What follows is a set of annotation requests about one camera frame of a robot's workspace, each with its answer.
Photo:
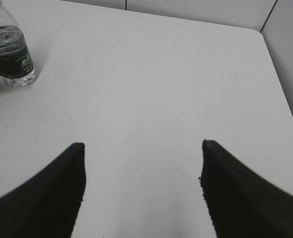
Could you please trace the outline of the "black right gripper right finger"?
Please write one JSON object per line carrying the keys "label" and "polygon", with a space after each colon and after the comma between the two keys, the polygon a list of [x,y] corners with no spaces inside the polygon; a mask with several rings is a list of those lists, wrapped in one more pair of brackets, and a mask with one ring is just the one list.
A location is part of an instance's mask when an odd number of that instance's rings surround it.
{"label": "black right gripper right finger", "polygon": [[215,140],[204,140],[202,152],[199,181],[217,237],[293,238],[293,195]]}

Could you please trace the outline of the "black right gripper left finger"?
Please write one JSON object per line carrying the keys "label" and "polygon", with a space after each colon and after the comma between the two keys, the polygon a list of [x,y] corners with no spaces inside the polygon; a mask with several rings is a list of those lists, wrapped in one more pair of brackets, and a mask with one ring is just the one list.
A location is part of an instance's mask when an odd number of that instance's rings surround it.
{"label": "black right gripper left finger", "polygon": [[73,143],[0,197],[0,238],[71,237],[85,187],[85,145]]}

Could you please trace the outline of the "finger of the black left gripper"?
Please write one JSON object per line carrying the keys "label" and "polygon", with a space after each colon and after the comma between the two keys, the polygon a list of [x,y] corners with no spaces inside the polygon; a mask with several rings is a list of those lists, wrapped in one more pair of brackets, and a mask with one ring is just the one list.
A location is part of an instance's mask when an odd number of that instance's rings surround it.
{"label": "finger of the black left gripper", "polygon": [[0,56],[0,76],[18,78],[21,75],[21,66],[17,60],[20,58],[19,52]]}

